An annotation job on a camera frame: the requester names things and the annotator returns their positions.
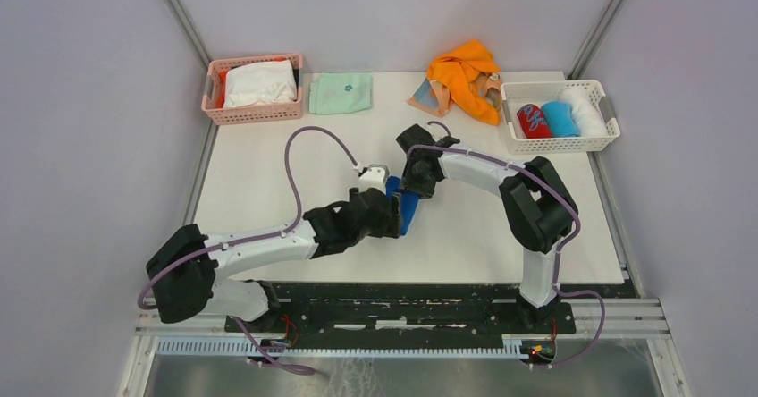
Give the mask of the blue microfiber towel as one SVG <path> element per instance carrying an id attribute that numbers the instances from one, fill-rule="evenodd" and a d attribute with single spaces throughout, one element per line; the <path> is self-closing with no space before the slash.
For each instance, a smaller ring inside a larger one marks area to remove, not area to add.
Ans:
<path id="1" fill-rule="evenodd" d="M 420 196 L 415 192 L 402 189 L 400 183 L 400 177 L 390 176 L 385 183 L 385 191 L 392 204 L 394 214 L 398 216 L 398 235 L 405 236 L 417 211 Z"/>

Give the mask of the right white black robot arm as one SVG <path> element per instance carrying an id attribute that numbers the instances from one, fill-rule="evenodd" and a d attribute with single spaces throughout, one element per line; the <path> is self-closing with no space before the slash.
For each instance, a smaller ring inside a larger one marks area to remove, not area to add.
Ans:
<path id="1" fill-rule="evenodd" d="M 581 227 L 577 204 L 552 162 L 543 156 L 506 161 L 452 136 L 435 139 L 418 124 L 396 141 L 406 155 L 401 190 L 429 199 L 437 183 L 450 179 L 501 200 L 510 231 L 524 252 L 516 319 L 529 333 L 542 331 L 552 321 L 550 306 L 560 298 L 560 254 Z"/>

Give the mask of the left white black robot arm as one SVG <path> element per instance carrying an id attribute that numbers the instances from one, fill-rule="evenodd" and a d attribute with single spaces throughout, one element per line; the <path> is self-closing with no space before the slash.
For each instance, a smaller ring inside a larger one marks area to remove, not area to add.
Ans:
<path id="1" fill-rule="evenodd" d="M 307 211 L 288 232 L 237 240 L 205 235 L 197 224 L 183 225 L 146 264 L 152 307 L 165 324 L 216 314 L 271 331 L 282 316 L 273 287 L 263 281 L 238 281 L 237 274 L 340 254 L 366 237 L 397 239 L 403 225 L 401 203 L 398 192 L 353 189 L 345 201 Z"/>

